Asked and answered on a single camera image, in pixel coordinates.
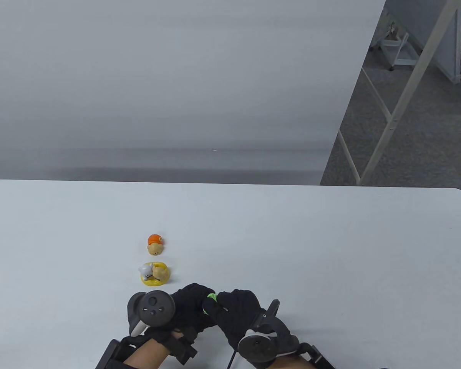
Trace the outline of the person's right hand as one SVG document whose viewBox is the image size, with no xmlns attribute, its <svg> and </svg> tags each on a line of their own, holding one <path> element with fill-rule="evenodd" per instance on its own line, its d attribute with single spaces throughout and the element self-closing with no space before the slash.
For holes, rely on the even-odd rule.
<svg viewBox="0 0 461 369">
<path fill-rule="evenodd" d="M 208 296 L 204 299 L 202 308 L 221 329 L 235 351 L 257 316 L 265 313 L 252 291 L 240 289 L 220 292 L 216 295 L 216 300 Z"/>
</svg>

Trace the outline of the person's left hand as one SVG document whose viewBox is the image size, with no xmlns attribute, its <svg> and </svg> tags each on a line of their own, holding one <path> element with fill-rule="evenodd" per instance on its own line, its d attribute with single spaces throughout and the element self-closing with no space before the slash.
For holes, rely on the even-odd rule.
<svg viewBox="0 0 461 369">
<path fill-rule="evenodd" d="M 171 321 L 162 327 L 148 327 L 143 336 L 145 340 L 155 339 L 162 344 L 173 336 L 193 343 L 199 333 L 216 326 L 214 320 L 204 313 L 203 302 L 215 291 L 204 285 L 192 283 L 171 294 L 175 303 L 175 314 Z"/>
</svg>

